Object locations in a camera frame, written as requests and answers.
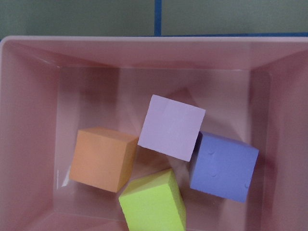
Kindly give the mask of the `light pink foam block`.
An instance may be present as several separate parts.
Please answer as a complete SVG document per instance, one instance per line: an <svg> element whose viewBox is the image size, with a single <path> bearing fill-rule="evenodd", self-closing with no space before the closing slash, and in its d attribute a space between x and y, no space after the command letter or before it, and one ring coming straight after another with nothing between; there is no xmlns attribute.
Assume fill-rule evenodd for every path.
<svg viewBox="0 0 308 231"><path fill-rule="evenodd" d="M138 145L189 162L205 112L196 106L153 95Z"/></svg>

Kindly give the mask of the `orange foam block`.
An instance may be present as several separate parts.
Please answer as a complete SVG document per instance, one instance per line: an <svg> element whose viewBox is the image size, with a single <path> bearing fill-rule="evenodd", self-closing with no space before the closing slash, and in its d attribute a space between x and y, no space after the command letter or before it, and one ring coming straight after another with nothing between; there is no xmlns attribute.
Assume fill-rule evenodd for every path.
<svg viewBox="0 0 308 231"><path fill-rule="evenodd" d="M77 132L69 179L116 193L130 179L139 137L103 127Z"/></svg>

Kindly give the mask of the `purple foam block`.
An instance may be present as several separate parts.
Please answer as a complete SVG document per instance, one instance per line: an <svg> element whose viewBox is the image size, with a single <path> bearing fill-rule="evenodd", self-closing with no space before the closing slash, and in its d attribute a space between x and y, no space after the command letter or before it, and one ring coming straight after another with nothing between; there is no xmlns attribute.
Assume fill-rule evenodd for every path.
<svg viewBox="0 0 308 231"><path fill-rule="evenodd" d="M200 131L190 162L190 188L244 203L259 150Z"/></svg>

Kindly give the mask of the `yellow foam block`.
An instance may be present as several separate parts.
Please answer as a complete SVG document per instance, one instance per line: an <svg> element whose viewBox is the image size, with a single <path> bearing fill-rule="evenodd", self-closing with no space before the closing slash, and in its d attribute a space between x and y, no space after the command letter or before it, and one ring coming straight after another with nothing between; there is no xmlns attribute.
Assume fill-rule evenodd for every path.
<svg viewBox="0 0 308 231"><path fill-rule="evenodd" d="M171 168L131 181L119 202L130 231L186 230L186 207Z"/></svg>

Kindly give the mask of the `pink plastic bin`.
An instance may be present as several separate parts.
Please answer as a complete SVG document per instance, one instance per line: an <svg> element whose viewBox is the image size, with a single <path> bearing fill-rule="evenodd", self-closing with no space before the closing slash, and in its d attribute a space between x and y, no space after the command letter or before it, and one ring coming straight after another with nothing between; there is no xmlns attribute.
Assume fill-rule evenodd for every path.
<svg viewBox="0 0 308 231"><path fill-rule="evenodd" d="M259 150L245 203L192 190L187 162L138 150L133 179L174 169L187 230L307 230L307 38L36 36L0 43L1 230L127 230L117 194L68 174L79 129L139 135L154 94Z"/></svg>

